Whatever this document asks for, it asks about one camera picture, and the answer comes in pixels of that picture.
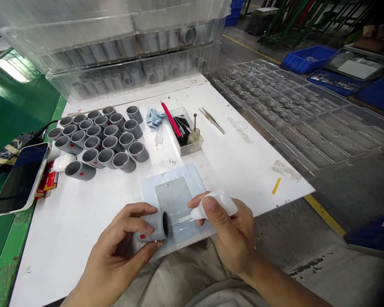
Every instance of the red pen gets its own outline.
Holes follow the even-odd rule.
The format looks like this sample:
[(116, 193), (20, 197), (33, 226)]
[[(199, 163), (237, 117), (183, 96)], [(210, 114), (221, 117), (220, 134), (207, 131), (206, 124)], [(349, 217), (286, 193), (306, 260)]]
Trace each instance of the red pen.
[(174, 119), (172, 118), (172, 115), (170, 114), (170, 112), (169, 112), (167, 106), (166, 106), (162, 101), (161, 101), (161, 105), (162, 105), (162, 107), (163, 107), (163, 110), (165, 111), (166, 116), (167, 116), (168, 119), (169, 119), (169, 122), (171, 123), (172, 128), (174, 128), (177, 137), (179, 137), (179, 138), (182, 137), (182, 134), (180, 133), (179, 128), (178, 128), (178, 126), (176, 125)]

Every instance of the white squeeze bottle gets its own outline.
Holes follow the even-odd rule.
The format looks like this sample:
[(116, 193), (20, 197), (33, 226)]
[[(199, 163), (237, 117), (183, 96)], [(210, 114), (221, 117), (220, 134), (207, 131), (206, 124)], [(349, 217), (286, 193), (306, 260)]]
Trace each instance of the white squeeze bottle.
[[(218, 190), (212, 191), (209, 194), (207, 194), (205, 197), (207, 196), (212, 196), (213, 198), (215, 198), (218, 201), (218, 203), (226, 210), (229, 216), (234, 215), (238, 211), (238, 207), (236, 207), (236, 204), (229, 197), (229, 195), (227, 195), (224, 189), (218, 189)], [(205, 197), (202, 198), (201, 202), (199, 203), (199, 206), (191, 211), (190, 216), (194, 220), (208, 218), (202, 206), (202, 201), (205, 199)]]

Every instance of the blue plastic crate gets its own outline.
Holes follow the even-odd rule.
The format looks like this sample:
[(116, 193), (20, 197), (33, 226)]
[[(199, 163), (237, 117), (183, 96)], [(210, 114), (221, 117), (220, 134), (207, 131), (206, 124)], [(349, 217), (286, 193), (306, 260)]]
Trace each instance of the blue plastic crate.
[(227, 17), (225, 21), (225, 27), (227, 26), (236, 26), (239, 21), (239, 16), (237, 17)]
[(241, 10), (242, 10), (241, 8), (240, 9), (232, 9), (230, 15), (228, 15), (226, 18), (239, 17)]
[(231, 9), (239, 9), (239, 11), (242, 10), (244, 0), (232, 0), (232, 3), (230, 4)]
[(384, 111), (384, 77), (361, 90), (357, 98)]
[[(314, 46), (302, 50), (290, 52), (284, 59), (282, 66), (292, 72), (303, 75), (313, 72), (316, 69), (322, 68), (327, 61), (334, 56), (335, 50), (323, 47)], [(315, 61), (308, 61), (306, 58), (312, 57)]]
[(384, 215), (344, 236), (348, 244), (384, 251)]
[[(328, 84), (328, 83), (324, 83), (324, 82), (321, 82), (321, 81), (317, 81), (317, 80), (314, 80), (312, 79), (311, 77), (314, 76), (314, 75), (318, 75), (318, 74), (325, 74), (325, 75), (328, 75), (330, 77), (330, 79), (332, 80), (336, 80), (336, 81), (343, 81), (343, 82), (346, 82), (346, 83), (349, 83), (349, 82), (352, 82), (354, 84), (357, 84), (359, 85), (358, 88), (356, 88), (355, 90), (346, 90), (342, 87), (338, 87), (338, 86), (335, 86), (333, 84)], [(346, 77), (346, 76), (343, 76), (343, 75), (339, 75), (339, 74), (336, 74), (336, 73), (333, 73), (333, 72), (327, 72), (325, 70), (316, 70), (314, 73), (312, 73), (308, 78), (307, 78), (308, 81), (310, 81), (311, 83), (314, 83), (314, 84), (317, 84), (317, 85), (321, 85), (325, 88), (328, 88), (329, 90), (332, 90), (333, 92), (336, 92), (336, 93), (339, 93), (340, 95), (343, 95), (343, 96), (350, 96), (351, 94), (357, 92), (359, 89), (360, 89), (360, 86), (362, 85), (362, 81), (358, 81), (358, 80), (355, 80), (355, 79), (352, 79), (352, 78), (349, 78), (349, 77)]]

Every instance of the cardboard box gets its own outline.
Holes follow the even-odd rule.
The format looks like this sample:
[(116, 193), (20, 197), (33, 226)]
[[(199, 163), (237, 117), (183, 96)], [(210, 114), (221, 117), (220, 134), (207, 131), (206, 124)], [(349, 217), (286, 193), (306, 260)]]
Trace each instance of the cardboard box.
[(354, 47), (368, 50), (371, 52), (380, 52), (384, 49), (384, 24), (375, 27), (375, 25), (364, 26), (363, 35), (354, 43)]
[(50, 191), (57, 187), (58, 173), (54, 170), (54, 161), (48, 162), (40, 184), (35, 193), (35, 199), (46, 198), (50, 196)]

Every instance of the clear plastic box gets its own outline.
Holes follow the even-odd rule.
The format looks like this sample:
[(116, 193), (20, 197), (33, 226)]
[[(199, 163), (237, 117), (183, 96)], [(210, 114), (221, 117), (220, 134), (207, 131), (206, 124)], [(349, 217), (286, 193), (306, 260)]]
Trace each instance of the clear plastic box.
[(0, 35), (42, 72), (220, 39), (231, 0), (0, 0)]
[(384, 150), (384, 117), (263, 60), (218, 69), (211, 84), (307, 180)]
[[(195, 125), (193, 124), (193, 121), (192, 121), (191, 117), (189, 116), (189, 114), (185, 108), (179, 108), (179, 109), (171, 110), (169, 112), (171, 113), (172, 117), (185, 116), (185, 119), (188, 122), (189, 127), (195, 128)], [(192, 154), (192, 153), (197, 152), (201, 149), (202, 144), (204, 142), (204, 139), (202, 138), (201, 135), (199, 136), (198, 142), (192, 143), (189, 145), (185, 145), (185, 146), (181, 146), (180, 143), (178, 142), (177, 136), (176, 136), (171, 124), (169, 124), (169, 130), (170, 130), (169, 134), (172, 137), (172, 141), (174, 142), (174, 145), (175, 145), (175, 147), (179, 153), (179, 156), (186, 156), (187, 154)]]
[(125, 63), (69, 72), (50, 72), (46, 79), (70, 103), (132, 92), (216, 70), (221, 42)]

